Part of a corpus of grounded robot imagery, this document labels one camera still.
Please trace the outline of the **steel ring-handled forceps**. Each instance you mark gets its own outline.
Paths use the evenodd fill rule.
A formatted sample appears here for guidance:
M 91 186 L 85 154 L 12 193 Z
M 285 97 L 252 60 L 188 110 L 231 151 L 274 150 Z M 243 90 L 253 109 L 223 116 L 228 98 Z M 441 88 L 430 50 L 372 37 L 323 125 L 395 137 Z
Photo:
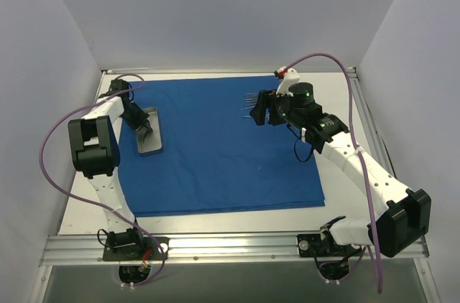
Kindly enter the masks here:
M 252 118 L 250 115 L 244 115 L 244 116 L 242 116 L 242 117 L 243 117 L 243 118 Z M 270 117 L 270 115 L 269 115 L 268 113 L 266 113 L 266 114 L 264 115 L 264 118 L 265 118 L 265 119 L 268 119 L 269 117 Z

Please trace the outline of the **steel straight long tweezers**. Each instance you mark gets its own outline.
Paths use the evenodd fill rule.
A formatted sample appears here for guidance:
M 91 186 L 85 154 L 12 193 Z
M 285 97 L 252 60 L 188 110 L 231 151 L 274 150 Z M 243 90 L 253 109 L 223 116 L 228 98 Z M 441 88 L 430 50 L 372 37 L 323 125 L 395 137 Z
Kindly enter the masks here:
M 254 103 L 253 104 L 248 104 L 245 107 L 243 107 L 241 110 L 245 111 L 245 110 L 253 109 L 255 106 L 256 105 Z

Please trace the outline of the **blue surgical cloth wrap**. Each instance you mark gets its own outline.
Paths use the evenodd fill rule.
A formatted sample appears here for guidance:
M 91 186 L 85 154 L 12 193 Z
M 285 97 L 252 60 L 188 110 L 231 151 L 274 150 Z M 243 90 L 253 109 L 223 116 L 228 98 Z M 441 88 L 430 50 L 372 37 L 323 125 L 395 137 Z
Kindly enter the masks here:
M 135 102 L 155 107 L 163 150 L 138 153 L 121 128 L 119 180 L 137 217 L 227 213 L 324 204 L 309 146 L 286 126 L 257 126 L 242 111 L 247 93 L 277 87 L 273 77 L 150 81 Z

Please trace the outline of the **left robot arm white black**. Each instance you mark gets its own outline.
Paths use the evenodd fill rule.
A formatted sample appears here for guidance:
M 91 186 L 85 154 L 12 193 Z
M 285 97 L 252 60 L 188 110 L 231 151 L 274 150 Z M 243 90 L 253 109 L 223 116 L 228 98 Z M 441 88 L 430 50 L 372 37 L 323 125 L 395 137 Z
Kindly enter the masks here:
M 111 81 L 85 116 L 68 122 L 70 151 L 76 171 L 89 181 L 98 196 L 96 204 L 104 209 L 106 247 L 137 259 L 145 242 L 119 181 L 121 155 L 113 127 L 119 119 L 143 137 L 153 133 L 148 114 L 134 102 L 134 88 L 121 76 Z

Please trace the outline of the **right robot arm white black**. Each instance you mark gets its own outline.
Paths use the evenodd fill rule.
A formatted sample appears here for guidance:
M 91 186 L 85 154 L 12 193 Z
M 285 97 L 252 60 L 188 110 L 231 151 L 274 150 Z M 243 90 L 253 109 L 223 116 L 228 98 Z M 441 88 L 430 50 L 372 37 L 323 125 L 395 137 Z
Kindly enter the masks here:
M 430 195 L 398 181 L 365 152 L 345 123 L 315 102 L 310 83 L 294 83 L 284 93 L 261 90 L 249 115 L 258 126 L 286 124 L 372 200 L 368 218 L 339 216 L 321 227 L 323 252 L 334 255 L 346 246 L 374 246 L 392 258 L 428 232 Z

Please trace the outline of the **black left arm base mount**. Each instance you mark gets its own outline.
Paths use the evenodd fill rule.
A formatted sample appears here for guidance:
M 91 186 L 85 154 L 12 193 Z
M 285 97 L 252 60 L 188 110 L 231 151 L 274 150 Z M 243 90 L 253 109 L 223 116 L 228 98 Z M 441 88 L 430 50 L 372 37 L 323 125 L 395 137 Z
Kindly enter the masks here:
M 162 251 L 156 243 L 147 236 L 144 237 L 144 245 L 140 248 L 135 243 L 127 246 L 116 248 L 115 250 L 105 247 L 103 250 L 103 261 L 161 261 L 167 259 L 169 251 L 168 237 L 156 237 L 158 243 L 162 246 Z

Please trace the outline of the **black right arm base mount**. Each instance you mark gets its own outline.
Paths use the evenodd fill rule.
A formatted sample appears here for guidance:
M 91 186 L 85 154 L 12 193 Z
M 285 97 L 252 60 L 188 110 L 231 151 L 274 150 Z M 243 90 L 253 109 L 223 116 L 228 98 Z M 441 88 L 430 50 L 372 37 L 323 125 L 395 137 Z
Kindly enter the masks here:
M 298 253 L 302 258 L 357 256 L 362 247 L 339 246 L 331 236 L 320 233 L 297 234 Z

